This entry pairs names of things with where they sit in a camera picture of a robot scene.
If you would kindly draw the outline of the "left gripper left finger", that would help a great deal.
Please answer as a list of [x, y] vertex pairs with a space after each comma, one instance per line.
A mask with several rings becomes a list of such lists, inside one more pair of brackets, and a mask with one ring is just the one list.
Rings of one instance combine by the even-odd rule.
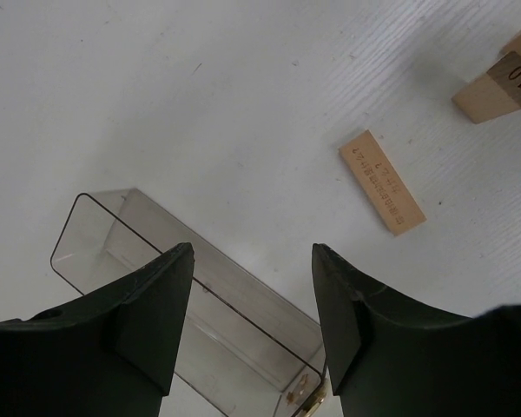
[[168, 396], [195, 254], [147, 265], [27, 321], [0, 322], [0, 416], [156, 416]]

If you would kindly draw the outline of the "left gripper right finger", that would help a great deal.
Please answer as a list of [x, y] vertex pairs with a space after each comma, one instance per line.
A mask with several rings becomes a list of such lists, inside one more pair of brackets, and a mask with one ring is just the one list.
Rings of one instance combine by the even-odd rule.
[[333, 393], [346, 416], [521, 416], [521, 305], [446, 312], [324, 244], [313, 287]]

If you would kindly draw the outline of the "clear plastic box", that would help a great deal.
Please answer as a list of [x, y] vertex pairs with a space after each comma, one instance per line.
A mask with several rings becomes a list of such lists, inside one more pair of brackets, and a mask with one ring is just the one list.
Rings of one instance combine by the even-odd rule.
[[177, 388], [217, 416], [310, 416], [326, 398], [320, 326], [138, 189], [81, 193], [50, 257], [87, 294], [181, 242], [195, 271]]

